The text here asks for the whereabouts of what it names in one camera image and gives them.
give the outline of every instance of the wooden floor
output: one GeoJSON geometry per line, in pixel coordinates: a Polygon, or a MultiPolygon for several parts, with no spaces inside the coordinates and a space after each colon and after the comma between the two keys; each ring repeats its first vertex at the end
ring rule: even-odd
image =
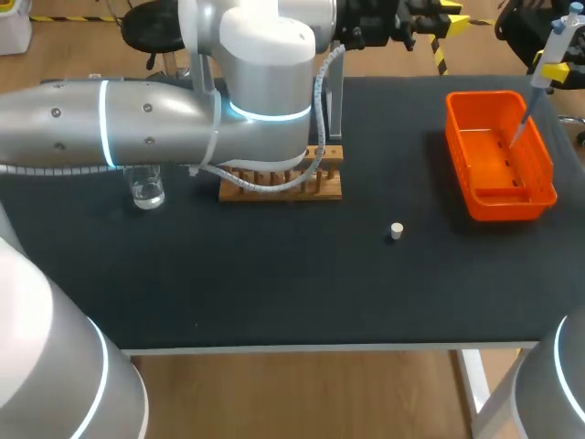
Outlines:
{"type": "MultiPolygon", "coordinates": [[[[103,0],[33,0],[33,15],[105,16],[103,0]]],[[[125,0],[112,0],[118,14],[125,0]]],[[[466,14],[496,18],[499,0],[467,0],[466,14]]],[[[436,75],[429,41],[348,54],[346,75],[436,75]]],[[[524,74],[490,27],[441,43],[453,75],[524,74]]],[[[127,48],[112,23],[37,23],[26,55],[0,57],[0,92],[47,78],[148,74],[147,56],[127,48]]],[[[178,54],[186,66],[185,53],[178,54]]],[[[155,70],[162,68],[157,61],[155,70]]],[[[585,115],[582,91],[558,92],[561,112],[585,115]]],[[[483,353],[491,387],[512,351],[483,353]]],[[[143,358],[150,394],[148,439],[469,437],[447,352],[224,355],[143,358]]]]}

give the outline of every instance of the black table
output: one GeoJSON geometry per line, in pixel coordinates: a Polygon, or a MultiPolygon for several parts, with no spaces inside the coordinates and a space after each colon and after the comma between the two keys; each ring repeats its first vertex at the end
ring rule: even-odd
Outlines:
{"type": "Polygon", "coordinates": [[[585,176],[541,104],[557,205],[474,223],[445,96],[494,89],[528,82],[346,80],[341,202],[219,204],[216,178],[176,166],[152,212],[120,173],[1,177],[0,199],[31,260],[120,348],[536,341],[585,302],[585,176]]]}

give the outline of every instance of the orange plastic basket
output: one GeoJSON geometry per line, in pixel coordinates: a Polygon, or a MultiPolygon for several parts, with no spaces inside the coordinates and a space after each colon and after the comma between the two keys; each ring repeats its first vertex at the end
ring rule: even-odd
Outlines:
{"type": "Polygon", "coordinates": [[[447,142],[475,220],[534,220],[557,201],[552,161],[532,118],[510,147],[525,110],[514,91],[447,96],[447,142]]]}

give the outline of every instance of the test tube rack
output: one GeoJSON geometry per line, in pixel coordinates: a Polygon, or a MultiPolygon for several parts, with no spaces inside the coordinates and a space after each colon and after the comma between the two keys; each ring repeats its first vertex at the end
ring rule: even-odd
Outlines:
{"type": "MultiPolygon", "coordinates": [[[[280,185],[297,178],[311,164],[317,146],[307,146],[304,159],[295,169],[284,172],[256,172],[225,167],[230,174],[258,185],[280,185]]],[[[341,145],[325,147],[323,159],[317,171],[302,184],[283,192],[263,193],[245,190],[227,180],[219,185],[219,201],[329,201],[341,199],[340,166],[344,161],[341,145]]]]}

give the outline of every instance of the robotic arm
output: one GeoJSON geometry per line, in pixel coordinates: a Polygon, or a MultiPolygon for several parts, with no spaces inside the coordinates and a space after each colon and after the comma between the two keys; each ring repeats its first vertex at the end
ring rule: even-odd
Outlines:
{"type": "Polygon", "coordinates": [[[282,171],[303,158],[313,61],[444,37],[446,0],[180,0],[195,92],[139,80],[64,80],[0,96],[0,172],[71,175],[175,162],[282,171]],[[208,57],[222,68],[215,89],[208,57]]]}

